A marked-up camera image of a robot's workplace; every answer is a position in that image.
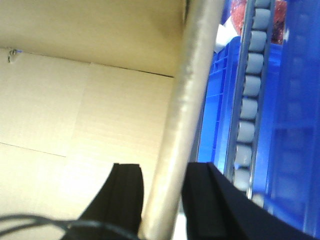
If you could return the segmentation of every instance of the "blue plastic crate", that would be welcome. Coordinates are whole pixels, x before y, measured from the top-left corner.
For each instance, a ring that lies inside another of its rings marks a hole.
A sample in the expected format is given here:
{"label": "blue plastic crate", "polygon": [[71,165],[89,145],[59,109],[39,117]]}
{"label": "blue plastic crate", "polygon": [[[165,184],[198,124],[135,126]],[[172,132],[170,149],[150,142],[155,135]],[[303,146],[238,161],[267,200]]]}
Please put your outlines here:
{"label": "blue plastic crate", "polygon": [[[221,172],[225,167],[240,44],[241,38],[235,37],[222,51],[214,54],[204,105],[198,162],[213,162]],[[271,45],[265,94],[268,101],[265,102],[266,107],[263,110],[266,116],[272,115],[271,112],[275,106],[275,89],[279,82],[281,51],[282,46]],[[270,142],[266,139],[271,138],[273,123],[270,117],[266,119],[261,123],[263,130],[259,140],[265,146],[263,150],[269,149]],[[265,160],[268,159],[268,156],[266,155],[269,155],[269,151],[261,151],[257,156],[257,161],[261,162],[257,168],[259,171],[256,180],[258,191],[264,191],[266,188],[268,169],[268,161]]]}
{"label": "blue plastic crate", "polygon": [[228,135],[221,137],[221,129],[229,131],[239,48],[240,37],[235,37],[222,51],[214,54],[203,112],[198,162],[214,162],[222,172],[224,162],[218,161],[215,155],[220,153],[220,141],[228,141]]}
{"label": "blue plastic crate", "polygon": [[288,1],[264,207],[320,238],[320,1]]}

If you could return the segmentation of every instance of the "cardboard box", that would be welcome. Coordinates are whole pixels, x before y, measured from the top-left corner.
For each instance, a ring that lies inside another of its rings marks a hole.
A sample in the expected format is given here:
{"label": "cardboard box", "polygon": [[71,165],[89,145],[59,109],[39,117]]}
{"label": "cardboard box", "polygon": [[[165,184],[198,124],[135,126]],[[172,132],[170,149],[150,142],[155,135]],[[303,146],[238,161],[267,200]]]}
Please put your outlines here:
{"label": "cardboard box", "polygon": [[[1,215],[76,219],[113,163],[140,164],[148,198],[183,14],[182,0],[0,2]],[[23,53],[8,63],[8,48]]]}

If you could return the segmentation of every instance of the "black cable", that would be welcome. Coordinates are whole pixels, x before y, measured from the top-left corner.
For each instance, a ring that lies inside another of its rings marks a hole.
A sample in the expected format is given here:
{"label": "black cable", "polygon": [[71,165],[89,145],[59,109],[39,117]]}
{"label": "black cable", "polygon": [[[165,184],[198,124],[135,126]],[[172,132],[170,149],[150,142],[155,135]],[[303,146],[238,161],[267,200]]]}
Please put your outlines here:
{"label": "black cable", "polygon": [[29,215],[29,214],[0,216],[0,222],[9,221],[9,220],[33,220],[34,222],[23,224],[20,226],[15,226],[12,228],[7,228],[3,231],[0,231],[0,237],[7,234],[11,234],[16,231],[24,230],[24,229],[40,227],[43,225],[54,225],[55,227],[58,227],[64,230],[74,240],[79,240],[79,238],[76,237],[74,233],[71,231],[70,229],[71,227],[103,228],[103,229],[112,231],[114,233],[117,233],[122,237],[125,237],[126,239],[139,240],[139,238],[132,232],[107,222],[100,222],[100,221],[94,221],[94,220],[53,220],[43,216]]}

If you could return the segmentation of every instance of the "black object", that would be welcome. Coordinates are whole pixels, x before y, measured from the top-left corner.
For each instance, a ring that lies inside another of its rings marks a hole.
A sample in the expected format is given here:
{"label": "black object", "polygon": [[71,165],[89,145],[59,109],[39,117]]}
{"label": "black object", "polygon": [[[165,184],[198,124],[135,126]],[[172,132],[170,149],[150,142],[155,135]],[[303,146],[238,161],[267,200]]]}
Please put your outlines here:
{"label": "black object", "polygon": [[[95,220],[122,227],[137,234],[141,222],[144,183],[137,164],[113,165],[103,187],[80,216],[80,220]],[[92,228],[72,228],[82,240],[125,240],[112,231]],[[62,240],[70,240],[65,235]]]}
{"label": "black object", "polygon": [[315,240],[247,199],[212,163],[189,163],[182,202],[189,240]]}

